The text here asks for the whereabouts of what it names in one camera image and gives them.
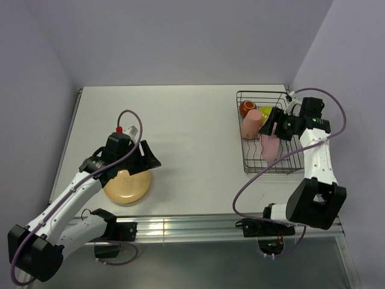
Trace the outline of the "pink plastic plate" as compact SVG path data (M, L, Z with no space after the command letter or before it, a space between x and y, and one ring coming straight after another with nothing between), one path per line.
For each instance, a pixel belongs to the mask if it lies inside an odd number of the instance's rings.
M280 140L275 135L260 136L261 156L267 163L272 163L276 160L279 149Z

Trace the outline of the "salmon plastic cup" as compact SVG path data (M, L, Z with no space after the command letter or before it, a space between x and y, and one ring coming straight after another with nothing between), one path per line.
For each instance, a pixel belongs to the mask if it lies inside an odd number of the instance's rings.
M255 139L259 132L261 120L262 114L259 110L250 110L241 124L241 137L246 140Z

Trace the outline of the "lime green bowl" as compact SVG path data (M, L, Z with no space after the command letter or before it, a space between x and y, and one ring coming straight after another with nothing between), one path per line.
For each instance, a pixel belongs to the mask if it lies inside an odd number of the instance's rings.
M259 111L262 115L262 118L260 121L260 127L262 127L264 125L264 123L266 122L266 120L269 118L272 109L273 108L271 106L264 106L264 107L259 108Z

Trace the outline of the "orange black mug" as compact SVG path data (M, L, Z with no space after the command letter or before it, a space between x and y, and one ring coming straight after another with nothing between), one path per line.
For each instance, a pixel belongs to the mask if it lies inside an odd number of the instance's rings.
M257 106L250 100L242 101L239 106L239 113L242 117L245 117L250 110L256 110Z

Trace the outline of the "orange plastic plate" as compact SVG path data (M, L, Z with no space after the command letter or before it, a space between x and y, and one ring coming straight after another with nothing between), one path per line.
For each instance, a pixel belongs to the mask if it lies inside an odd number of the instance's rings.
M127 170L121 170L115 178L107 182L103 191L115 203L131 204L147 193L151 180L149 170L134 175L131 175Z

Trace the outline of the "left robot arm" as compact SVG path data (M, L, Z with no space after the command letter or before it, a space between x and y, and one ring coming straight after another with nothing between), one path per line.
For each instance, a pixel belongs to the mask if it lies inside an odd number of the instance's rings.
M134 142L124 133L112 133L105 146L80 165L68 187L34 220L15 225L8 232L11 278L21 286L15 269L45 282L53 277L65 258L94 239L117 242L117 218L96 209L77 225L68 227L75 214L117 174L131 175L161 166L145 140Z

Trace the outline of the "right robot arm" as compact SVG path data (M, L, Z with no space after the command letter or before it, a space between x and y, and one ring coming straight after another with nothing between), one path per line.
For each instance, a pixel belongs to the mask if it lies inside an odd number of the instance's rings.
M329 137L330 123L322 119L324 103L318 98L304 98L297 113L273 108L261 129L260 136L289 141L298 136L304 149L304 178L286 204L271 204L268 215L260 220L261 230L275 234L282 223L302 224L328 230L338 215L347 190L334 176Z

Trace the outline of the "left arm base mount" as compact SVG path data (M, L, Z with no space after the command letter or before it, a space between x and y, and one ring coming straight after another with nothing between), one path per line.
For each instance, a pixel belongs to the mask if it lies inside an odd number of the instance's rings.
M137 234L137 222L118 222L113 229L107 229L100 237L94 238L94 256L98 262L110 266L131 263L139 253L133 244Z

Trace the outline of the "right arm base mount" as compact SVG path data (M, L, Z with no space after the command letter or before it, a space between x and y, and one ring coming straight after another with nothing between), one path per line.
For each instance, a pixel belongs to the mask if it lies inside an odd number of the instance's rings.
M279 225L276 223L254 220L242 219L235 223L236 228L241 228L243 236L248 237L285 237L295 235L294 227Z

